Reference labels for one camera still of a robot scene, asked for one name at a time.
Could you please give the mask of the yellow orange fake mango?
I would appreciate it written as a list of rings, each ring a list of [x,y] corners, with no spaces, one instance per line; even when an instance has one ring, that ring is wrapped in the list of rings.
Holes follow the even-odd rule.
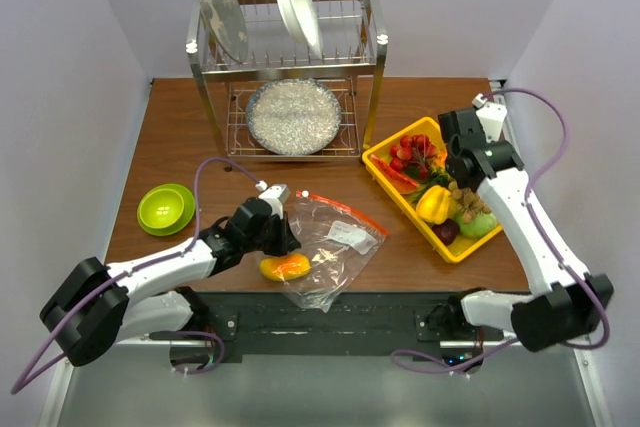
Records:
[[[306,276],[311,270],[311,264],[305,255],[291,253],[286,256],[262,259],[259,270],[271,281],[286,282]]]

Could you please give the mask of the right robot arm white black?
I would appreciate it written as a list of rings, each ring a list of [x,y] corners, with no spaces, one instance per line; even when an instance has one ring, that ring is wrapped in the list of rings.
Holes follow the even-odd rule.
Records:
[[[614,288],[604,274],[593,275],[564,242],[540,205],[524,164],[511,143],[485,132],[479,110],[467,108],[438,117],[447,150],[446,169],[488,205],[502,226],[526,275],[526,295],[486,289],[460,294],[445,316],[448,333],[469,339],[480,327],[513,333],[529,351],[564,344],[600,329],[608,335],[606,307]]]

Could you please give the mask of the clear zip top bag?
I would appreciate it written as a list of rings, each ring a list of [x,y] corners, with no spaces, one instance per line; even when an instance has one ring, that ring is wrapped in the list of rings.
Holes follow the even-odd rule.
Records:
[[[296,193],[292,231],[310,261],[306,275],[284,282],[284,294],[303,310],[324,313],[383,245],[388,231],[364,213],[309,191]]]

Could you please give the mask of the yellow fake bell pepper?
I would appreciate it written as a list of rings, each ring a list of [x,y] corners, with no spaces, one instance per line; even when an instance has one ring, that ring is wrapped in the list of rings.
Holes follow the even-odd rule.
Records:
[[[435,185],[429,188],[418,201],[415,211],[417,216],[430,224],[441,224],[449,217],[451,194],[448,188]]]

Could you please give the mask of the brown fake longan bunch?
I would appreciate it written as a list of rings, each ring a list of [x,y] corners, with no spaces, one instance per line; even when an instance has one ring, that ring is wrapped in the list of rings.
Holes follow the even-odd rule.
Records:
[[[479,215],[491,214],[489,206],[470,188],[461,188],[456,181],[451,181],[448,191],[451,194],[450,218],[468,224]]]

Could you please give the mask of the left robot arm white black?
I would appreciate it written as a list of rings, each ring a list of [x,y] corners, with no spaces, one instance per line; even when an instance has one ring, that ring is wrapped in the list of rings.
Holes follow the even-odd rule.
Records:
[[[246,254],[282,257],[300,247],[281,204],[249,198],[232,216],[173,248],[109,266],[95,257],[81,261],[46,302],[40,320],[70,363],[84,366],[125,338],[134,309],[152,297],[224,272]]]

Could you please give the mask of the red fake strawberry bunch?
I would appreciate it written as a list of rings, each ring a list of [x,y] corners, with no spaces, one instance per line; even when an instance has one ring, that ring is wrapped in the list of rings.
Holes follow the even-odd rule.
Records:
[[[426,181],[440,166],[441,149],[425,134],[403,135],[389,153],[391,168],[417,181]]]

